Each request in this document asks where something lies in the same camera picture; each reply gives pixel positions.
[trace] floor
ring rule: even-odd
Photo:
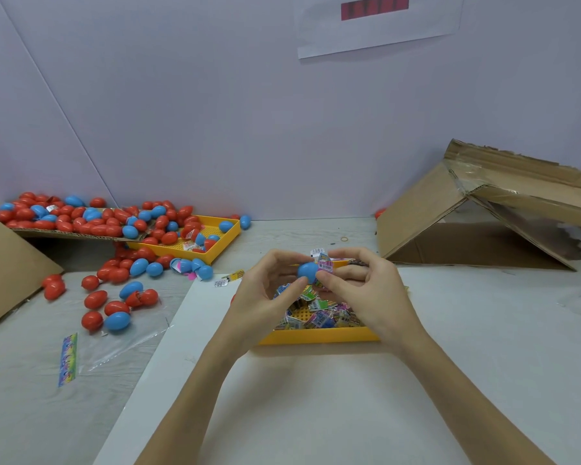
[[[363,245],[376,251],[375,230],[374,218],[254,222],[215,261],[214,269],[248,269],[272,248],[309,253],[316,247]],[[84,310],[80,281],[112,257],[113,248],[105,242],[67,240],[35,245],[66,270],[67,292],[52,304],[37,294],[0,322],[0,465],[89,465],[162,336],[57,387],[62,339],[78,330]],[[170,318],[190,285],[173,273],[150,284]],[[109,296],[118,291],[110,286]]]

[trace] person's right hand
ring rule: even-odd
[[[329,256],[359,259],[369,267],[348,265],[333,274],[318,271],[317,279],[331,291],[319,290],[321,298],[348,303],[396,355],[426,335],[393,263],[366,248],[331,250]]]

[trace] white wall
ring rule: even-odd
[[[581,0],[299,61],[292,0],[2,0],[120,204],[368,215],[451,138],[581,167]]]
[[[112,202],[0,5],[0,202],[27,190]]]

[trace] red printed picture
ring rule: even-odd
[[[409,0],[359,0],[340,6],[342,21],[408,9]]]

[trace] yellow tray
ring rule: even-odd
[[[239,220],[235,219],[224,219],[220,217],[208,217],[206,215],[196,215],[200,219],[200,223],[202,224],[202,229],[200,233],[204,234],[204,236],[209,237],[209,235],[217,235],[219,236],[219,241],[215,243],[209,251],[206,253],[196,253],[194,251],[187,251],[183,249],[183,240],[179,237],[178,241],[173,245],[147,245],[146,243],[140,243],[135,241],[130,241],[127,243],[129,248],[138,249],[142,247],[147,247],[153,250],[153,252],[157,256],[163,256],[165,254],[174,255],[177,258],[184,258],[192,260],[194,258],[199,258],[208,265],[211,265],[215,258],[217,258],[222,251],[226,249],[226,247],[241,233],[241,226],[239,225]],[[219,224],[223,221],[232,222],[233,226],[230,230],[226,233],[222,233],[219,229]]]
[[[307,321],[313,312],[302,307],[294,313],[296,318]],[[259,344],[316,344],[316,343],[349,343],[357,341],[380,341],[370,328],[358,326],[355,328],[310,328],[300,330],[275,330],[267,335]]]

